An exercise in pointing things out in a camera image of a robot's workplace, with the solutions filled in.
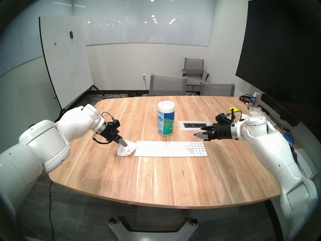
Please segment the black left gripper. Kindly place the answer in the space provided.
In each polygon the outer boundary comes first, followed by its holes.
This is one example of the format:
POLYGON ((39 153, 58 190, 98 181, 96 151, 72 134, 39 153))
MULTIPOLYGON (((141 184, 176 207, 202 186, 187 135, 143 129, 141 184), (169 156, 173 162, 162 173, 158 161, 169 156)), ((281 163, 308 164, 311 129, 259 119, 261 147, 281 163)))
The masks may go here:
POLYGON ((126 141, 119 136, 118 127, 120 127, 120 122, 103 122, 96 133, 105 138, 108 143, 114 141, 122 146, 127 146, 126 141))

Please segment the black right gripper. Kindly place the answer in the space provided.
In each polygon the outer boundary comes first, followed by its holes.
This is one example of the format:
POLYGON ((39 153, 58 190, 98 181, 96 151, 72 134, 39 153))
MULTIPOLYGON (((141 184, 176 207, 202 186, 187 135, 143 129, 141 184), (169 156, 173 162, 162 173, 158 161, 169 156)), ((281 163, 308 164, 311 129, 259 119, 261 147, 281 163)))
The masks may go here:
POLYGON ((222 139, 234 139, 237 140, 237 123, 218 122, 213 126, 202 127, 204 132, 195 133, 199 139, 204 141, 222 140, 222 139))

